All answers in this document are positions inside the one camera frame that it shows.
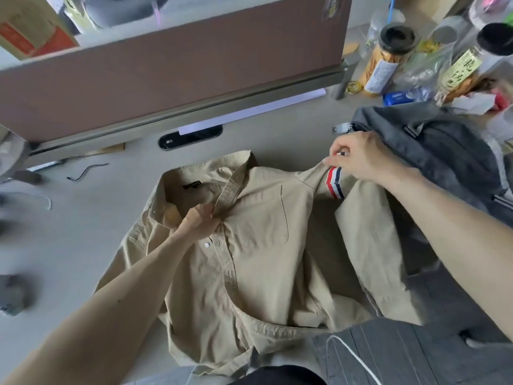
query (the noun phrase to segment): person's left hand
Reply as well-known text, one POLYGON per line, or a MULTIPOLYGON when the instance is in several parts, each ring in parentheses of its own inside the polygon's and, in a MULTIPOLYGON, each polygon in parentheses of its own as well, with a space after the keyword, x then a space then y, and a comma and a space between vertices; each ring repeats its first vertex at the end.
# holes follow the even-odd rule
POLYGON ((198 204, 184 217, 175 233, 183 234, 194 242, 211 235, 221 220, 212 217, 214 205, 198 204))

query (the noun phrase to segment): shirt pocket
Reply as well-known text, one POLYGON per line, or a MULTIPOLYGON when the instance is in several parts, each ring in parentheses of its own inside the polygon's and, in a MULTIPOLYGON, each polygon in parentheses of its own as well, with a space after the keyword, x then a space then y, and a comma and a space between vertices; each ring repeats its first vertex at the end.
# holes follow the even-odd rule
POLYGON ((224 219, 228 247, 232 251, 281 246, 288 240, 282 186, 247 194, 237 200, 224 219))

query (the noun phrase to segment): beige shirt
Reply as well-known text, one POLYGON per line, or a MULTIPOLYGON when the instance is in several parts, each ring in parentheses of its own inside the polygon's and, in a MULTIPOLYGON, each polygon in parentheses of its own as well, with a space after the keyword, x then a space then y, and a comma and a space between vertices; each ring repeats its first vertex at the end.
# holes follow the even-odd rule
POLYGON ((189 208, 215 203, 221 224, 185 254, 159 315, 179 364, 233 375, 253 348, 277 351, 372 315, 420 324, 384 190, 343 173, 334 181, 323 164, 258 167, 250 151, 170 170, 96 289, 159 246, 189 208))

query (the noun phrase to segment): forearm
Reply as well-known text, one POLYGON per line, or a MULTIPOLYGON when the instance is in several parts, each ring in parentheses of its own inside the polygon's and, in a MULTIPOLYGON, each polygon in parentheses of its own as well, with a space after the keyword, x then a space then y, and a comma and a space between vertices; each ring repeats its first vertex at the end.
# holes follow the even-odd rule
POLYGON ((170 236, 68 317, 4 385, 120 383, 191 245, 170 236))
POLYGON ((397 167, 378 182, 410 213, 458 283, 513 338, 513 230, 415 169, 397 167))

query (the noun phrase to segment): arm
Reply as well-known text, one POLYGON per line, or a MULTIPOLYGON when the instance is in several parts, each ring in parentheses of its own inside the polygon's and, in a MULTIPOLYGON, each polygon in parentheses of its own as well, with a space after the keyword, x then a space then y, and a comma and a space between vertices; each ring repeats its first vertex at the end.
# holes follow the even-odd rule
POLYGON ((373 132, 338 137, 325 163, 393 194, 426 235, 445 267, 513 339, 513 229, 404 166, 373 132), (348 151, 345 156, 334 155, 348 151))
POLYGON ((218 225, 212 210, 192 208, 176 232, 64 320, 3 385, 121 383, 185 252, 218 225))

